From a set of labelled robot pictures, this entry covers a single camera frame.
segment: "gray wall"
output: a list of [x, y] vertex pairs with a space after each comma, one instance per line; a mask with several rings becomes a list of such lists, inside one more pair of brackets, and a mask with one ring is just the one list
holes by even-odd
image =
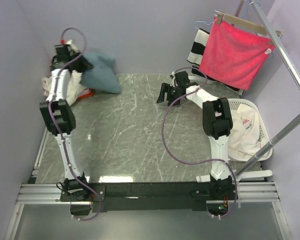
[[[61, 32], [72, 26], [85, 33], [89, 51], [116, 57], [117, 73], [170, 73], [189, 66], [187, 57], [197, 33], [194, 22], [211, 22], [214, 10], [234, 14], [240, 0], [19, 2], [50, 57]], [[261, 2], [268, 13], [274, 0]], [[203, 23], [202, 27], [210, 29]], [[73, 36], [81, 43], [77, 35], [66, 35]]]
[[14, 0], [0, 0], [0, 239], [22, 182], [31, 174], [44, 130], [39, 112], [43, 46]]
[[[268, 18], [282, 31], [283, 45], [300, 72], [300, 0], [276, 0]], [[271, 137], [300, 112], [300, 92], [278, 53], [274, 54], [245, 96], [259, 107]], [[273, 158], [263, 167], [274, 172], [293, 239], [300, 240], [300, 126], [274, 148]]]

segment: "red towel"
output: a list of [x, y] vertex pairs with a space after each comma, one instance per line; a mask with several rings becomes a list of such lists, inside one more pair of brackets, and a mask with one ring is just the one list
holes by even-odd
[[215, 19], [199, 69], [221, 83], [248, 90], [275, 48], [269, 43], [269, 38], [240, 30], [225, 21], [218, 25]]

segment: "blue cloth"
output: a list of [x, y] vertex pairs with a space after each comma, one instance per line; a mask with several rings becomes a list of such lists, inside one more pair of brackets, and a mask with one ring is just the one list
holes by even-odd
[[115, 58], [104, 54], [89, 52], [83, 56], [94, 66], [82, 74], [80, 84], [95, 90], [119, 94], [121, 88], [113, 72]]

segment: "clothes tag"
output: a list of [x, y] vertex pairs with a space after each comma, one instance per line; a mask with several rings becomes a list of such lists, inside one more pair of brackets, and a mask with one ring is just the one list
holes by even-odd
[[270, 48], [268, 48], [266, 51], [265, 51], [265, 54], [270, 54], [272, 52], [272, 50]]

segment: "black and white striped towel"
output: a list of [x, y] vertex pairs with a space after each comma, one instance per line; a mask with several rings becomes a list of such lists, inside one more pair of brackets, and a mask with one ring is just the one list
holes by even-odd
[[[209, 35], [210, 35], [210, 33], [208, 31], [205, 31], [205, 30], [200, 28], [198, 30], [196, 36], [195, 36], [195, 39], [194, 39], [194, 42], [193, 42], [193, 45], [192, 45], [192, 49], [191, 49], [191, 52], [188, 56], [187, 61], [189, 63], [191, 63], [192, 67], [194, 67], [196, 69], [198, 69], [200, 64], [201, 64], [201, 61], [202, 61], [202, 58], [204, 56], [204, 52], [205, 52], [205, 49], [206, 49], [206, 45], [207, 45], [207, 42], [208, 42]], [[194, 75], [204, 77], [204, 75], [201, 72], [199, 72], [198, 70], [192, 69], [191, 72]], [[211, 81], [218, 82], [218, 80], [215, 80], [212, 77], [207, 76], [207, 78]], [[242, 95], [242, 93], [243, 93], [243, 90], [241, 90], [239, 88], [229, 86], [229, 85], [226, 85], [226, 86], [228, 88], [234, 90], [235, 92], [237, 92], [240, 95]]]

